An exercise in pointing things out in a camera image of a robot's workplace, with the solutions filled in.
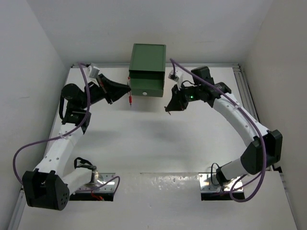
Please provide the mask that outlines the red gel pen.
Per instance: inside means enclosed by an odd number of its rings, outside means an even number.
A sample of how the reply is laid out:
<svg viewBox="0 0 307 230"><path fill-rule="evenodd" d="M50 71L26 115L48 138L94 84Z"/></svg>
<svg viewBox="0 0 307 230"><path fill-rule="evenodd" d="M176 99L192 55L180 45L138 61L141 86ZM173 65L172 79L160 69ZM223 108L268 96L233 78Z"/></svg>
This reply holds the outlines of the red gel pen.
<svg viewBox="0 0 307 230"><path fill-rule="evenodd" d="M131 108L131 106L132 106L132 95L131 95L130 76L128 77L127 85L130 87L130 91L128 93L128 96L129 96L129 105L130 105L130 108Z"/></svg>

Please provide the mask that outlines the green top drawer tray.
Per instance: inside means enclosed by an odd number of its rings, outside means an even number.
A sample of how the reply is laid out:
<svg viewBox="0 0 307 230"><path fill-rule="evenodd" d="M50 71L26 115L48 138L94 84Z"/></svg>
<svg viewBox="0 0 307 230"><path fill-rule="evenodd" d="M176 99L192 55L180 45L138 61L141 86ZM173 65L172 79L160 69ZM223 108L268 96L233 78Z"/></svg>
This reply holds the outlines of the green top drawer tray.
<svg viewBox="0 0 307 230"><path fill-rule="evenodd" d="M132 96L163 97L165 72L131 71L129 77Z"/></svg>

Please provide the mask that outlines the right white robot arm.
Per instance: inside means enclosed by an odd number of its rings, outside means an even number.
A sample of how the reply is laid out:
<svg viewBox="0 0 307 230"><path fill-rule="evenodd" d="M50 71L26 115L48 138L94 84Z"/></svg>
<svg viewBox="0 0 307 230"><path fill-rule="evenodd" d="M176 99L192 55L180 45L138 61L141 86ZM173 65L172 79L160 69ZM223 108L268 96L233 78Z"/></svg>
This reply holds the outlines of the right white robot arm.
<svg viewBox="0 0 307 230"><path fill-rule="evenodd" d="M190 102L203 101L219 112L243 139L246 150L239 159L217 168L212 184L223 186L242 175L255 175L263 168L280 161L283 136L280 131L270 131L243 108L231 89L223 82L214 83L207 66L193 69L198 76L185 86L183 73L171 70L169 79L175 81L172 97L165 111L184 111Z"/></svg>

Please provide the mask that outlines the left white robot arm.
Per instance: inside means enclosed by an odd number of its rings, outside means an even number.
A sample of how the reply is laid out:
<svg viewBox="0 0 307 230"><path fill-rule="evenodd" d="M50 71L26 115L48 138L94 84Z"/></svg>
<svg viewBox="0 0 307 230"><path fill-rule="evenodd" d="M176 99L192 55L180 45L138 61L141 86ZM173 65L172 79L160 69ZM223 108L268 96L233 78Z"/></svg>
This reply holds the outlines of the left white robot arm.
<svg viewBox="0 0 307 230"><path fill-rule="evenodd" d="M59 107L62 125L58 138L35 169L26 171L22 177L28 206L63 210L70 196L82 187L86 192L101 188L97 167L83 158L74 160L73 172L63 174L75 145L89 126L91 113L87 106L103 99L112 104L131 91L129 85L111 81L103 74L95 80L86 84L84 90L73 83L63 87Z"/></svg>

